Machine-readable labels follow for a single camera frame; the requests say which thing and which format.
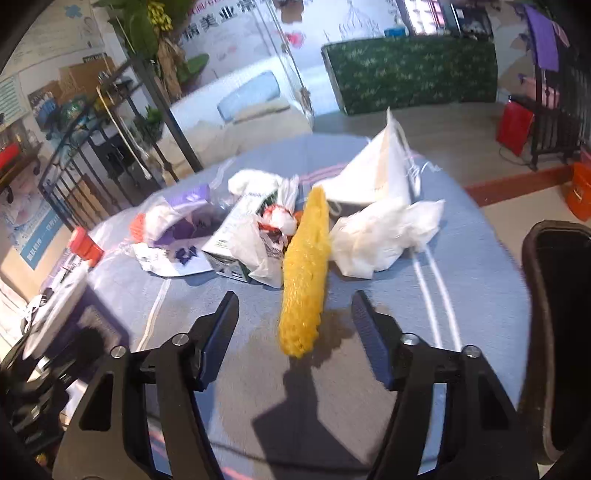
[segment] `purple cloth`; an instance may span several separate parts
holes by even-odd
[[[536,9],[525,6],[525,13],[530,21],[531,32],[535,41],[535,57],[541,69],[558,71],[558,49],[552,20],[542,15]]]

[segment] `gray floor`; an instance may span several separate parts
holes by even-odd
[[[528,160],[506,148],[499,155],[496,128],[503,112],[500,103],[453,103],[396,109],[394,116],[402,125],[413,150],[436,163],[461,185],[517,175],[531,171],[523,166]],[[385,126],[385,112],[346,116],[341,112],[319,115],[314,132],[346,133],[374,137]],[[557,157],[540,159],[540,168],[559,165]]]

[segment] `green patterned panel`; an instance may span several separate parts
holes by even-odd
[[[496,54],[489,42],[438,36],[371,38],[328,44],[322,52],[348,115],[389,106],[496,99]]]

